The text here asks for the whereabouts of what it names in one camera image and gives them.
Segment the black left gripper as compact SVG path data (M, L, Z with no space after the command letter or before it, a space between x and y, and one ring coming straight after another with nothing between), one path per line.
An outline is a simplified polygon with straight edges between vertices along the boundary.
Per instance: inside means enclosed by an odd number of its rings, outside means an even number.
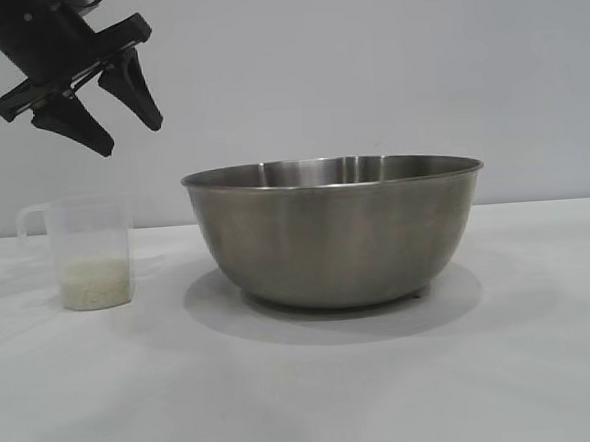
M139 13L100 32L84 16L94 0L0 0L0 52L26 80L0 99L0 116L11 122L54 93L68 94L78 79L99 71L98 85L126 105L149 130L162 114L141 70L136 45L151 28ZM111 156L114 139L76 96L53 97L33 108L37 128Z

